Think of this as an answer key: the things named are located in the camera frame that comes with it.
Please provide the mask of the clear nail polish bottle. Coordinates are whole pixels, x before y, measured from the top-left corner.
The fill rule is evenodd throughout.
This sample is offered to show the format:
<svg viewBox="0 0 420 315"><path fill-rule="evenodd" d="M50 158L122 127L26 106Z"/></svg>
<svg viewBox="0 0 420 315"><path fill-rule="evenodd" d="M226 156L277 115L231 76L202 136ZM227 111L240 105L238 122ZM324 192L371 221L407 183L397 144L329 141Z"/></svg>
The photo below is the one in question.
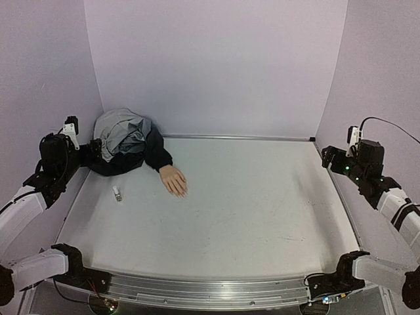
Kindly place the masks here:
<svg viewBox="0 0 420 315"><path fill-rule="evenodd" d="M121 202L123 200L121 192L117 186L114 186L113 188L114 196L117 202Z"/></svg>

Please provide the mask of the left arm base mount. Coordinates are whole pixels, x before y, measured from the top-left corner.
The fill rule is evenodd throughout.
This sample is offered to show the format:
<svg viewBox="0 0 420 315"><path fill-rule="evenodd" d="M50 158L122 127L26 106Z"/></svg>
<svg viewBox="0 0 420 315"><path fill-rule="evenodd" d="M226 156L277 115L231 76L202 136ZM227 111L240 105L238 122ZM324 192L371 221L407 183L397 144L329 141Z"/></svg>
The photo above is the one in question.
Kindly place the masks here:
<svg viewBox="0 0 420 315"><path fill-rule="evenodd" d="M83 267L81 270L69 270L52 278L60 284L89 290L98 296L108 292L112 275L109 272Z"/></svg>

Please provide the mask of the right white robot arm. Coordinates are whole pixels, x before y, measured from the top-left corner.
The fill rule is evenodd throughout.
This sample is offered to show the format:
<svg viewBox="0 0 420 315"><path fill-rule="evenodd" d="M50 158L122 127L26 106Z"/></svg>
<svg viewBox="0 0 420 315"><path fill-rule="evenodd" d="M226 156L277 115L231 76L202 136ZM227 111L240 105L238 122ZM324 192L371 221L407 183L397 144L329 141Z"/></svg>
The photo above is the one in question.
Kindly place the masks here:
<svg viewBox="0 0 420 315"><path fill-rule="evenodd" d="M401 234L405 242L419 248L419 206L414 204L401 186L385 177L385 149L370 140L360 140L348 151L328 146L322 150L322 166L344 175L358 187L360 195L384 216ZM419 308L419 267L397 266L380 261L367 252L353 253L350 280L367 280L391 289L402 296L410 309Z"/></svg>

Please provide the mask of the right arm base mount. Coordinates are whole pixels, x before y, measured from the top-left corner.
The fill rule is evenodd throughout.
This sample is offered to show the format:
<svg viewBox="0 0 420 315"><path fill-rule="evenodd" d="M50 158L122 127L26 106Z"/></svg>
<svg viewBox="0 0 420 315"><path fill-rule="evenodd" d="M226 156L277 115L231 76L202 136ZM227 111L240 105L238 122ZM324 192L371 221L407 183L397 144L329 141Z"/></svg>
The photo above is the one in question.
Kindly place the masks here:
<svg viewBox="0 0 420 315"><path fill-rule="evenodd" d="M332 300L331 296L341 296L349 294L353 291L365 288L365 281L350 275L339 276L336 272L315 273L310 274L304 279L304 284L309 289L309 297L311 301Z"/></svg>

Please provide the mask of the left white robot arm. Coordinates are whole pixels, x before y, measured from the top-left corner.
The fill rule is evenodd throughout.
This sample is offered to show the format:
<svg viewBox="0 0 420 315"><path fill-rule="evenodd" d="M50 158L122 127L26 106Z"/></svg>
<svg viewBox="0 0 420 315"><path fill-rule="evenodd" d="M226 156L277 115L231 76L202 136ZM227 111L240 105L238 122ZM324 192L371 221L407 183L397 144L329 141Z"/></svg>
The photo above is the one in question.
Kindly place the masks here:
<svg viewBox="0 0 420 315"><path fill-rule="evenodd" d="M34 174L24 181L20 193L1 209L2 253L29 223L54 205L79 168L100 161L101 147L99 139L77 145L63 133L50 133L41 139L41 159ZM1 305L9 304L16 292L61 275L76 287L87 283L89 273L83 266L80 250L58 244L20 262L2 262Z"/></svg>

